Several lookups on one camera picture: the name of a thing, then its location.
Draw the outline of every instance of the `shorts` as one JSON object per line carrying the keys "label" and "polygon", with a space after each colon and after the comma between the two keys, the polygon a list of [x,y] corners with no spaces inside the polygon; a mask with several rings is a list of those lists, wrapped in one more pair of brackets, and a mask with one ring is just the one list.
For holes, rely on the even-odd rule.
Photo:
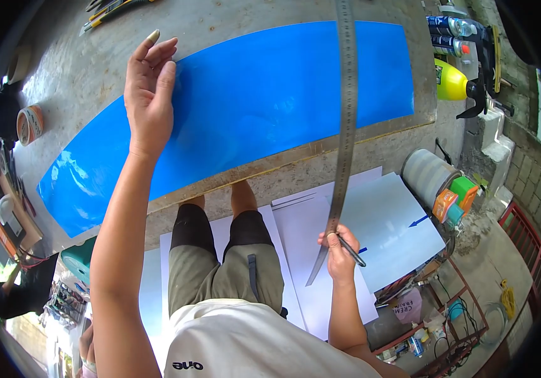
{"label": "shorts", "polygon": [[205,211],[195,204],[180,206],[169,251],[170,316],[180,307],[220,298],[264,303],[281,314],[282,294],[279,257],[259,212],[233,219],[220,265]]}

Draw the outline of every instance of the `white t-shirt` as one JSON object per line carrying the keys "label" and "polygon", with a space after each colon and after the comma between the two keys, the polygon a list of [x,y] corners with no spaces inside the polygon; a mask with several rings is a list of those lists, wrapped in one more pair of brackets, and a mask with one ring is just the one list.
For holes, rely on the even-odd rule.
{"label": "white t-shirt", "polygon": [[208,299],[177,310],[164,377],[373,377],[365,361],[337,350],[269,306]]}

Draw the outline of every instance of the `blue vinyl sheet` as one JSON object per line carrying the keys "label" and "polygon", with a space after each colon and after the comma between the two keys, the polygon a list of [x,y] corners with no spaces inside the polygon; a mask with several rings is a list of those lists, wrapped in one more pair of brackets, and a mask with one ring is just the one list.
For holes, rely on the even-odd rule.
{"label": "blue vinyl sheet", "polygon": [[[357,127],[413,114],[403,27],[356,21]],[[174,129],[153,174],[154,200],[217,173],[340,132],[335,21],[229,39],[177,62]],[[98,114],[38,185],[73,238],[99,225],[128,155],[123,97]]]}

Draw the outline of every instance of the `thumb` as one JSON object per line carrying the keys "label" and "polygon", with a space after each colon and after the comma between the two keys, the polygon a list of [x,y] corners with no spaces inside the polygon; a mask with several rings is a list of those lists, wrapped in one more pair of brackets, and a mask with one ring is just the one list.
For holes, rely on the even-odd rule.
{"label": "thumb", "polygon": [[169,60],[163,65],[159,77],[157,78],[157,87],[153,103],[160,102],[159,105],[165,105],[172,101],[172,92],[176,83],[176,63]]}
{"label": "thumb", "polygon": [[340,240],[338,240],[338,236],[333,232],[327,235],[327,245],[329,245],[329,250],[333,253],[341,252],[342,245],[340,244]]}

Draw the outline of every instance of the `blue arrow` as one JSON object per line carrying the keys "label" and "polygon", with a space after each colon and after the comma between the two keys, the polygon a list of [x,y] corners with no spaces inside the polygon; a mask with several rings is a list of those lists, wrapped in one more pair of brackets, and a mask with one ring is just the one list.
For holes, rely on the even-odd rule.
{"label": "blue arrow", "polygon": [[425,216],[423,216],[422,218],[419,218],[417,221],[411,223],[411,224],[409,225],[409,227],[417,226],[418,223],[420,223],[421,221],[425,220],[426,218],[428,218],[428,215],[425,215]]}

